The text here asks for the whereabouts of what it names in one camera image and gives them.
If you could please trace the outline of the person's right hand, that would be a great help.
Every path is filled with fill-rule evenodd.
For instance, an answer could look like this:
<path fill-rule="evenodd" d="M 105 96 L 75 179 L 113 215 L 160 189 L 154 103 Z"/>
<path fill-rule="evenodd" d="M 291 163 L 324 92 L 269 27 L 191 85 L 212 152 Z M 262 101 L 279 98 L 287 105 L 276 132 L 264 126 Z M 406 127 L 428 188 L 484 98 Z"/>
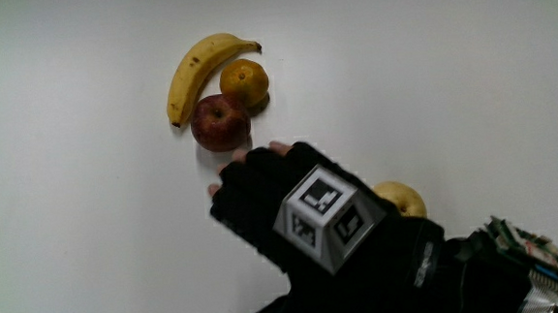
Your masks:
<path fill-rule="evenodd" d="M 335 274 L 273 230 L 283 199 L 316 166 L 349 181 L 386 215 Z M 290 292 L 257 313 L 439 313 L 429 293 L 443 228 L 400 215 L 356 176 L 305 142 L 235 155 L 221 169 L 212 216 L 285 271 Z"/>

